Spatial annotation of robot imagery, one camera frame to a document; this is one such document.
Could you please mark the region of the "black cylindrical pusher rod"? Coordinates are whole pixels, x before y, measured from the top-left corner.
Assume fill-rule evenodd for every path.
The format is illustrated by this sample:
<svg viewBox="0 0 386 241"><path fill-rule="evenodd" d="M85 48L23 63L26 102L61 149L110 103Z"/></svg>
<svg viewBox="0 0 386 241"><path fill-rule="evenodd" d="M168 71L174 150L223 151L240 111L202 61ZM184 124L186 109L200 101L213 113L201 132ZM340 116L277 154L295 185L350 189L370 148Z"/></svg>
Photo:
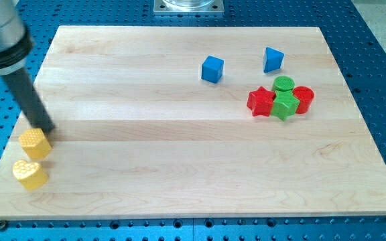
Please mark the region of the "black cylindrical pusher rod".
<svg viewBox="0 0 386 241"><path fill-rule="evenodd" d="M29 124L35 129L41 129L44 133L51 132L54 129L54 123L26 69L20 68L8 75L3 75L2 79Z"/></svg>

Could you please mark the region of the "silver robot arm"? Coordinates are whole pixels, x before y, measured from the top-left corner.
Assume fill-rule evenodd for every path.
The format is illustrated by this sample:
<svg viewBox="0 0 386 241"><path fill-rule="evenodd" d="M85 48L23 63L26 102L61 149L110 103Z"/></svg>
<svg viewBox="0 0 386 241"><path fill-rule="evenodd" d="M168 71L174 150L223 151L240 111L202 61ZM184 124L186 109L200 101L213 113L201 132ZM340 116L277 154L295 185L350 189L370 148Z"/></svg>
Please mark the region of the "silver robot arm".
<svg viewBox="0 0 386 241"><path fill-rule="evenodd" d="M0 0L0 77L29 124L49 133L54 129L43 102L25 69L34 43L12 1Z"/></svg>

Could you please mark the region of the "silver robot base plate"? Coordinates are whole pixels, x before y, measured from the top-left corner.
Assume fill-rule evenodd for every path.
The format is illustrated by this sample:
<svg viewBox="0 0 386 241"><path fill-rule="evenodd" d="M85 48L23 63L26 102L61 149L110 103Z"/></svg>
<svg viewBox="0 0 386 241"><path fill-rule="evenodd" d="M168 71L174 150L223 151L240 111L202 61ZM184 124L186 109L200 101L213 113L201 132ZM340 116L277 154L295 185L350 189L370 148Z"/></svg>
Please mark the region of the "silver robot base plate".
<svg viewBox="0 0 386 241"><path fill-rule="evenodd" d="M222 13L223 0L154 0L155 13Z"/></svg>

